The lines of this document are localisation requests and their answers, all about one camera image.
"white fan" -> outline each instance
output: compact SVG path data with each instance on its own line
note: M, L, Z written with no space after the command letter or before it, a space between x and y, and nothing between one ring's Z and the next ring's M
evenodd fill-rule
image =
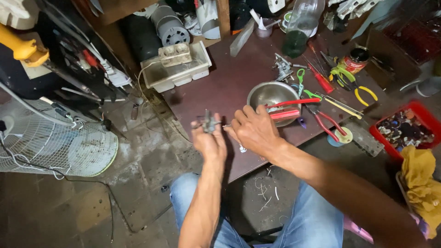
M30 105L59 120L50 104L27 101ZM55 124L12 99L0 106L0 120L6 124L2 138L13 158L0 148L0 171L52 174L49 169L38 168L24 161L56 169L65 175L93 177L110 166L118 150L118 138L95 122L65 107L71 116L85 122L81 129Z

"red container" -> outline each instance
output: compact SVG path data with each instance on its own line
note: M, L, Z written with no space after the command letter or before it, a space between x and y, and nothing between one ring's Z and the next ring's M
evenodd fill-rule
M418 146L418 149L431 149L434 148L437 144L441 143L441 123L419 102L419 101L411 101L403 107L399 108L395 113L398 113L401 110L411 109L415 114L418 121L421 125L425 126L427 129L431 130L435 135L434 141L432 143L421 143ZM369 128L370 134L382 143L385 146L386 152L397 162L402 162L403 157L400 153L393 148L393 146L386 140L386 138L380 133L377 128L377 125L382 122L384 119L387 119L392 115L386 116L375 123L373 126Z

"yellow cloth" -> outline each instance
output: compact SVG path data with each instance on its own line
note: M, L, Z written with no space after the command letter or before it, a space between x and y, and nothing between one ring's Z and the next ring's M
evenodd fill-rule
M418 150L414 146L405 147L401 156L404 158L401 172L409 187L409 202L429 225L429 238L434 238L441 223L441 183L432 177L435 157L432 150Z

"knee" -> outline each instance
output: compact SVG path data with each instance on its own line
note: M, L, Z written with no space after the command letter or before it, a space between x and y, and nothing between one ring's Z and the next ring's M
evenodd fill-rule
M198 185L199 175L195 173L184 173L177 177L170 187L170 195L180 196L180 195L191 195L196 190Z

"brown table surface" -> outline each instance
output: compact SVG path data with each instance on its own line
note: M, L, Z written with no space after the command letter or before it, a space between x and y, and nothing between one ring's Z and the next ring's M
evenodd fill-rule
M337 42L333 34L328 30L321 32L320 36L328 43L330 54L333 56L342 57L350 49L350 47L343 47ZM195 120L196 116L203 116L205 109L211 110L213 113L220 113L222 116L225 116L227 123L230 123L234 117L234 112L237 109L242 109L247 104L248 93L254 86L262 82L273 81L277 78L278 70L272 69L275 61L274 53L282 55L280 48L284 33L277 29L270 38L263 41L259 40L256 34L253 33L235 58L230 56L229 48L234 38L235 36L208 47L207 50L213 63L213 66L210 67L209 76L162 93L183 128L189 134L190 139L190 122ZM309 61L315 58L309 49L304 55ZM305 64L301 57L293 60L287 58L287 60L295 64ZM297 68L294 68L293 71L295 82L298 83L298 79L295 76ZM359 85L371 89L378 96L379 100L386 97L383 90L366 71L362 70L357 73L356 78ZM305 89L311 92L324 92L311 71L305 72L303 84ZM348 92L339 86L335 87L336 89L329 96L358 111L366 108L357 100L353 91ZM367 92L359 91L360 96L369 105L374 103L374 100ZM320 110L331 116L336 122L341 122L350 117L349 114L326 101L321 102ZM280 135L295 146L323 132L317 125L314 117L306 109L303 109L302 116L306 121L306 129L302 128L297 121L279 128ZM326 119L322 119L326 127L332 127L332 124ZM229 168L228 181L231 182L267 162L252 151L241 153L239 150L240 145L233 139L230 138L230 140L231 147L229 147L229 153L231 158L229 158L229 164L231 168Z

